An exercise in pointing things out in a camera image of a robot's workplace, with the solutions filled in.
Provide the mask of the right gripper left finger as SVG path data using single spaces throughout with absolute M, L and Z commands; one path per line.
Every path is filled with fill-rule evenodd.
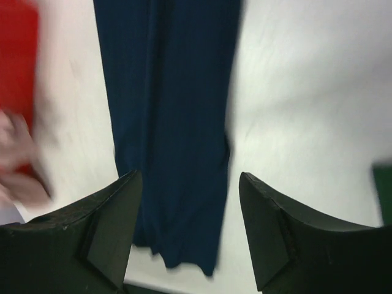
M 132 171 L 25 224 L 1 227 L 1 292 L 122 293 L 142 191 Z

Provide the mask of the navy blue t shirt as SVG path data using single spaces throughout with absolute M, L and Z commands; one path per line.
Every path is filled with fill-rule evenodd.
M 133 242 L 212 276 L 227 200 L 241 1 L 95 1 L 119 176 L 142 173 Z

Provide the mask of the dusty pink t shirt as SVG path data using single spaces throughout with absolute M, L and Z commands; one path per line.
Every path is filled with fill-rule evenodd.
M 1 110 L 1 207 L 26 208 L 47 204 L 50 194 L 32 168 L 37 148 L 20 114 Z

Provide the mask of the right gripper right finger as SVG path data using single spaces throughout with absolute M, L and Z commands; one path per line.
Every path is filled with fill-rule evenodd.
M 391 292 L 391 227 L 327 215 L 248 172 L 239 199 L 259 292 Z

